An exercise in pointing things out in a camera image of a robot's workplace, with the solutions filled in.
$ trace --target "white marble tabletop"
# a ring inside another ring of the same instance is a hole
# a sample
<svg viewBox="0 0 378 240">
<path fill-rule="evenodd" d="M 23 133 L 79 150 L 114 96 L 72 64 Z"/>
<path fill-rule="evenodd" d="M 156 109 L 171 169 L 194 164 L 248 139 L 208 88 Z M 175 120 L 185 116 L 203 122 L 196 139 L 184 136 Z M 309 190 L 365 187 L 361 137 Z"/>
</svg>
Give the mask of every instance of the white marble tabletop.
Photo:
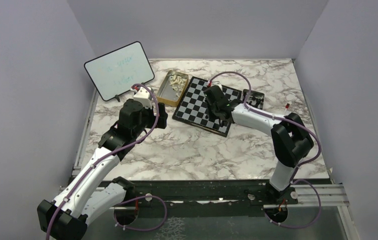
<svg viewBox="0 0 378 240">
<path fill-rule="evenodd" d="M 309 129 L 313 129 L 293 63 L 282 60 L 202 60 L 153 59 L 150 61 L 155 79 L 148 83 L 155 91 L 169 70 L 209 79 L 223 71 L 244 74 L 252 90 L 265 94 L 264 110 L 282 114 L 286 103 L 289 110 L 299 114 Z M 235 75 L 217 78 L 221 84 L 243 90 L 246 82 Z M 92 118 L 92 125 L 84 152 L 84 166 L 100 137 L 118 120 L 123 103 L 132 96 L 126 93 L 121 102 L 104 102 L 100 97 Z M 134 147 L 124 160 L 105 178 L 122 176 L 128 180 L 229 180 L 269 179 L 277 159 L 271 137 L 262 132 L 232 124 L 227 137 L 205 131 L 172 119 L 174 107 L 167 107 L 166 129 L 156 129 L 142 143 Z M 307 158 L 317 152 L 317 145 Z M 303 165 L 297 178 L 328 178 L 322 156 Z"/>
</svg>

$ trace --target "white wall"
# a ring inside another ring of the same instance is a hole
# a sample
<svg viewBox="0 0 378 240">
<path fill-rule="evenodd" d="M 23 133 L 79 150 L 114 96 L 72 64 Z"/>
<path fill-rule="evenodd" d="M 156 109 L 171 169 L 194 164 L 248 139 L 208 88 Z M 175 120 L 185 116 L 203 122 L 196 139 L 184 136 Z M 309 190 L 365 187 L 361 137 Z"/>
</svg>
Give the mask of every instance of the white wall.
<svg viewBox="0 0 378 240">
<path fill-rule="evenodd" d="M 68 0 L 96 55 L 296 58 L 327 0 Z"/>
<path fill-rule="evenodd" d="M 0 0 L 0 239 L 40 239 L 36 208 L 72 170 L 94 57 L 65 0 Z"/>
<path fill-rule="evenodd" d="M 360 237 L 378 239 L 378 1 L 329 0 L 295 62 Z"/>
</svg>

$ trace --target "whiteboard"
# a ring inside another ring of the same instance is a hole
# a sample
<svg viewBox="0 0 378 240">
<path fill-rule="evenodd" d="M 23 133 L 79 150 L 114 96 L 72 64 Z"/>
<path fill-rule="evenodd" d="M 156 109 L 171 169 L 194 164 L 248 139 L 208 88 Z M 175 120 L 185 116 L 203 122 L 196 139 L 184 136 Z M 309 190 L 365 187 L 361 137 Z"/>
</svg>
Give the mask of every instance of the whiteboard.
<svg viewBox="0 0 378 240">
<path fill-rule="evenodd" d="M 84 68 L 104 101 L 129 91 L 133 84 L 155 78 L 138 41 L 92 59 L 84 64 Z"/>
</svg>

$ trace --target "chessboard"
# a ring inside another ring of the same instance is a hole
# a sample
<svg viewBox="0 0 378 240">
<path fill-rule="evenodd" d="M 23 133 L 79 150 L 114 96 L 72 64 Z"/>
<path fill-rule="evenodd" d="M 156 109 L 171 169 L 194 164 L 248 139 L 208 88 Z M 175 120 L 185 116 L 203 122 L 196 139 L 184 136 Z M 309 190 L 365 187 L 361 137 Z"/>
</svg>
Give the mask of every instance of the chessboard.
<svg viewBox="0 0 378 240">
<path fill-rule="evenodd" d="M 207 88 L 207 82 L 204 79 L 192 77 L 173 114 L 173 119 L 227 137 L 231 125 L 230 122 L 220 126 L 218 119 L 215 121 L 208 120 L 207 104 L 203 93 Z M 222 87 L 223 93 L 229 101 L 240 99 L 242 91 L 228 86 Z"/>
</svg>

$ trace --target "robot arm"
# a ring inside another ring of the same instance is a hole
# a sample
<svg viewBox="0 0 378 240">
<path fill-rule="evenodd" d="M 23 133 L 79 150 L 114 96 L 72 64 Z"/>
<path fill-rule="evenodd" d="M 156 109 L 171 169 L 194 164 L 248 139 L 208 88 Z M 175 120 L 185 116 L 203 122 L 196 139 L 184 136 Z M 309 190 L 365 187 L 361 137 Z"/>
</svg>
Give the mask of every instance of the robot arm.
<svg viewBox="0 0 378 240">
<path fill-rule="evenodd" d="M 228 101 L 219 83 L 213 84 L 204 91 L 208 105 L 208 117 L 211 121 L 219 119 L 261 131 L 273 138 L 274 150 L 278 159 L 276 169 L 270 179 L 270 194 L 274 198 L 284 192 L 290 185 L 291 177 L 299 161 L 306 157 L 314 146 L 310 135 L 293 124 L 259 115 L 247 109 L 241 100 Z M 300 125 L 303 122 L 299 115 L 291 113 L 288 116 L 271 114 L 256 109 L 267 115 L 287 118 Z"/>
<path fill-rule="evenodd" d="M 114 155 L 106 157 L 96 166 L 95 163 L 115 149 L 131 144 L 146 128 L 152 128 L 156 116 L 153 113 L 152 96 L 141 88 L 133 97 L 124 103 L 120 110 L 119 120 L 101 137 L 97 148 L 86 166 L 53 201 L 43 200 L 37 207 L 40 228 L 47 231 L 48 224 L 61 202 L 56 220 L 50 235 L 57 240 L 81 239 L 87 226 L 108 208 L 124 200 L 132 183 L 119 177 L 112 181 L 102 192 L 92 196 L 105 176 L 116 167 L 125 155 L 134 147 L 128 147 Z M 168 114 L 164 104 L 159 105 L 157 128 L 166 128 Z"/>
</svg>

